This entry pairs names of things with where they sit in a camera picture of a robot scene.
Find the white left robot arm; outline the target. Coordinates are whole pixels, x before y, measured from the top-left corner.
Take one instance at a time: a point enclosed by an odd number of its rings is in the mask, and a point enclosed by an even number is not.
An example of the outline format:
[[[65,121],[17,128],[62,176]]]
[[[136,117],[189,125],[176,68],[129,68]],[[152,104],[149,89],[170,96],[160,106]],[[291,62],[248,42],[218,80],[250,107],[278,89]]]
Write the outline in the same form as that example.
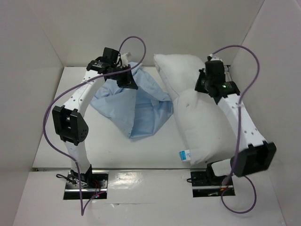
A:
[[[102,56],[88,64],[81,87],[62,106],[55,106],[52,110],[55,132],[64,142],[68,155],[75,160],[71,166],[71,176],[83,188],[94,182],[85,147],[89,128],[84,116],[93,96],[106,80],[116,81],[121,88],[138,88],[127,54],[105,48]]]

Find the light blue pillowcase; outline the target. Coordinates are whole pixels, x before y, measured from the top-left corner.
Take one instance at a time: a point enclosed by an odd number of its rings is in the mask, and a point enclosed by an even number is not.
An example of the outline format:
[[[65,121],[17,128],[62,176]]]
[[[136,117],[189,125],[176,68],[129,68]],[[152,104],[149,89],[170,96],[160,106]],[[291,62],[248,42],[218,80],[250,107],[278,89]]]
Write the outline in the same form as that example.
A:
[[[130,139],[153,136],[173,114],[173,102],[153,77],[136,62],[132,75],[138,89],[118,87],[107,80],[90,104]]]

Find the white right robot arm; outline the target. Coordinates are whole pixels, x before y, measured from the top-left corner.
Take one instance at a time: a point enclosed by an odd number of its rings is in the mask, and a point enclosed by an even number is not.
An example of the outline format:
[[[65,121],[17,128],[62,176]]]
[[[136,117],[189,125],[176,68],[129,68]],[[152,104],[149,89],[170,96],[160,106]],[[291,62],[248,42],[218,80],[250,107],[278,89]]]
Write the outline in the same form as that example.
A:
[[[268,142],[253,123],[235,82],[226,81],[222,60],[214,57],[205,62],[205,67],[199,70],[195,90],[214,99],[237,138],[232,158],[208,164],[206,181],[215,185],[222,178],[221,185],[226,185],[233,175],[240,178],[268,170],[276,145]]]

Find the white pillow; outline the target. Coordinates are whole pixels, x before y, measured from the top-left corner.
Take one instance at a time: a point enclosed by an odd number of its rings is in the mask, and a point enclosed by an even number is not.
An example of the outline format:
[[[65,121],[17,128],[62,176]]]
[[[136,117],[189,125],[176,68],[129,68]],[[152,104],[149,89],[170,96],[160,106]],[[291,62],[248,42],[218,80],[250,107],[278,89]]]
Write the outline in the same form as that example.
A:
[[[172,99],[190,165],[231,158],[237,137],[229,121],[213,98],[195,91],[204,62],[193,55],[155,54],[154,65]]]

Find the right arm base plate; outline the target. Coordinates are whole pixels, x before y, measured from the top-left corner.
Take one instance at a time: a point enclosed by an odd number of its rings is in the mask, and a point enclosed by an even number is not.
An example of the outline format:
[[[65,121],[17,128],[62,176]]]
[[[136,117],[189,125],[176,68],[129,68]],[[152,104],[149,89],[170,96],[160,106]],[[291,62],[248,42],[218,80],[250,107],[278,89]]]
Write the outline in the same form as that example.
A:
[[[222,186],[222,180],[210,181],[205,171],[191,171],[190,177],[186,179],[192,186],[193,197],[218,197],[225,191],[224,196],[235,196],[235,189],[232,180],[226,185]]]

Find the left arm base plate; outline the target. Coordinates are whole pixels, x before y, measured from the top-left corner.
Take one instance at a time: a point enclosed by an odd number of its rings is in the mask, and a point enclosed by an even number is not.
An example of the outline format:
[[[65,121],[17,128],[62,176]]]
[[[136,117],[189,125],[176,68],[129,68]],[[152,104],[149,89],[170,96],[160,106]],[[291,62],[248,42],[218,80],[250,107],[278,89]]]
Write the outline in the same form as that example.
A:
[[[56,177],[65,181],[63,199],[79,200],[78,179],[73,178],[70,172],[67,176],[56,174]],[[92,183],[88,185],[86,182],[81,182],[83,200],[89,200],[91,197],[96,200],[107,199],[108,177],[108,172],[93,170]]]

